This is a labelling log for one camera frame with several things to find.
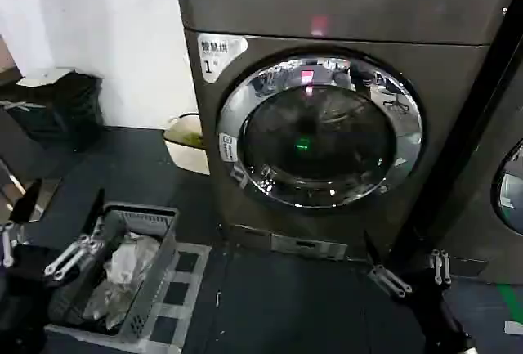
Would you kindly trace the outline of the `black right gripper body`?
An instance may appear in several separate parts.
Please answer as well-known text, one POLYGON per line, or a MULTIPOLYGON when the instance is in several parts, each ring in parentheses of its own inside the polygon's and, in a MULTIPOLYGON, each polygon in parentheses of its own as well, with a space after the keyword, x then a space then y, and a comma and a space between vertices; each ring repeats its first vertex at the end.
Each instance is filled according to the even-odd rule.
POLYGON ((408 307, 425 337, 425 348, 466 348, 467 333, 444 298, 449 285, 436 282, 434 269, 403 274, 412 292, 401 301, 408 307))

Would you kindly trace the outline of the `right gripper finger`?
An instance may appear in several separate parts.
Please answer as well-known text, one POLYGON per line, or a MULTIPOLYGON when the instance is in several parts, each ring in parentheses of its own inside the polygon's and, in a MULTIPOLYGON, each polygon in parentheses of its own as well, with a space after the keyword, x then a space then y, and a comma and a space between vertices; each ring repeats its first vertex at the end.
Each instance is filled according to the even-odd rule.
POLYGON ((385 293, 393 298, 405 298, 411 293, 411 286, 399 276, 385 268, 381 256, 369 234, 364 234, 366 253, 371 263, 369 278, 385 293))
POLYGON ((450 287, 449 253, 420 229, 414 229, 415 249, 411 259, 413 276, 419 284, 450 287))

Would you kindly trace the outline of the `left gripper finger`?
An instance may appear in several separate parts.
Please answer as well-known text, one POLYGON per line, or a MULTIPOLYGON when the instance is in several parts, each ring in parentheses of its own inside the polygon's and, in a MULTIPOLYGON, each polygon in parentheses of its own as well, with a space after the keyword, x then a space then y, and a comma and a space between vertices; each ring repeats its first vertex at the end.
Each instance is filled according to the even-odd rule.
POLYGON ((14 249, 27 242, 25 225, 30 223, 42 187, 42 179, 36 179, 26 192, 15 202, 6 222, 1 224, 3 246, 2 265, 11 267, 15 263, 14 249))
POLYGON ((54 281, 63 281, 77 267, 82 271, 102 250, 103 218, 105 190, 100 188, 87 215, 80 236, 74 240, 59 256, 46 265, 43 275, 54 281))

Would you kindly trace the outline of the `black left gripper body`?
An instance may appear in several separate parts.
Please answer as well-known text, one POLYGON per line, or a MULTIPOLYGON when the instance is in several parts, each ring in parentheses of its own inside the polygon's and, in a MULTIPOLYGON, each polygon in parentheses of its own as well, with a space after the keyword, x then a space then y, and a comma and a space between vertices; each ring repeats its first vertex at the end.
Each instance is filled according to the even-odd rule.
POLYGON ((60 281, 44 273, 45 268, 59 255, 58 250, 42 246, 16 246, 14 264, 7 268, 7 296, 43 302, 76 301, 81 296, 81 271, 77 265, 60 281))

